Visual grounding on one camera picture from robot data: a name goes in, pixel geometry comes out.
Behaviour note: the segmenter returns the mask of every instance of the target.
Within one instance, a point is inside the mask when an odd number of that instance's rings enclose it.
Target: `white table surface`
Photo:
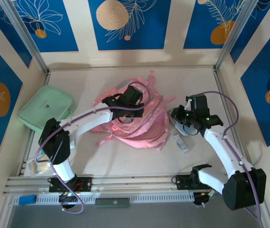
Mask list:
[[[51,72],[49,85],[55,86],[74,97],[78,105],[74,114],[86,111],[93,106],[95,98],[106,90],[116,86],[125,79],[134,77],[146,78],[148,67],[128,68],[92,68],[73,71]],[[156,67],[155,87],[158,92],[168,98],[178,98],[166,105],[169,110],[185,104],[185,97],[204,91],[218,91],[211,68]],[[218,115],[225,126],[227,117],[219,95],[208,94],[208,106],[211,114]],[[183,154],[170,136],[162,151],[152,148],[136,149],[117,139],[107,141],[100,147],[95,143],[107,133],[84,133],[77,139],[77,146],[71,150],[69,157],[72,168],[77,175],[164,175],[178,172],[189,172],[192,167],[208,163],[224,170],[211,145],[199,134],[183,137],[189,152]],[[39,135],[36,134],[29,157],[33,157],[38,149]],[[24,176],[29,176],[26,168]],[[50,170],[43,173],[52,175]]]

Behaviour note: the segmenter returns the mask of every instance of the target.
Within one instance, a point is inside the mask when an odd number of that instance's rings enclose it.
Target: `gray floor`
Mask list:
[[[14,206],[9,228],[261,228],[244,209],[230,211],[217,196],[205,208],[193,203],[131,204],[129,208],[96,208],[70,215],[59,206]]]

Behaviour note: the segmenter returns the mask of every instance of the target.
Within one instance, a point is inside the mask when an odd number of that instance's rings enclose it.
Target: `mint green pouch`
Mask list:
[[[18,118],[35,132],[42,133],[46,122],[65,119],[72,112],[73,97],[50,85],[43,86],[19,111]]]

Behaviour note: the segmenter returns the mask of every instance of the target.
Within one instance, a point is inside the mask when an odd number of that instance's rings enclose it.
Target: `white cable tray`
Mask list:
[[[194,194],[192,192],[182,193],[152,193],[152,194],[94,194],[80,195],[85,204],[94,204],[96,199],[108,198],[129,198],[130,203],[170,203],[170,202],[193,202]],[[38,195],[36,205],[55,205],[58,204],[58,195]],[[19,204],[19,198],[15,198],[14,205]]]

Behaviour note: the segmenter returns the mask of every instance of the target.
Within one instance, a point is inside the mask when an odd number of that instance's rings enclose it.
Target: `pink backpack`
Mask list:
[[[164,147],[166,138],[168,136],[169,121],[168,114],[164,109],[164,106],[167,102],[175,99],[176,97],[174,96],[165,100],[161,95],[158,94],[154,87],[155,77],[153,70],[150,71],[148,81],[140,77],[123,81],[116,87],[98,96],[93,105],[97,105],[108,96],[123,94],[127,89],[128,84],[135,81],[142,82],[143,84],[147,85],[151,93],[151,100],[144,108],[143,117],[134,119],[115,119],[111,122],[104,123],[93,128],[91,131],[96,133],[111,133],[111,135],[107,138],[100,140],[97,143],[97,146],[102,145],[105,141],[115,137],[136,148],[154,147],[160,151]],[[143,93],[142,103],[145,103],[148,99],[148,93],[145,88],[140,84],[132,85]]]

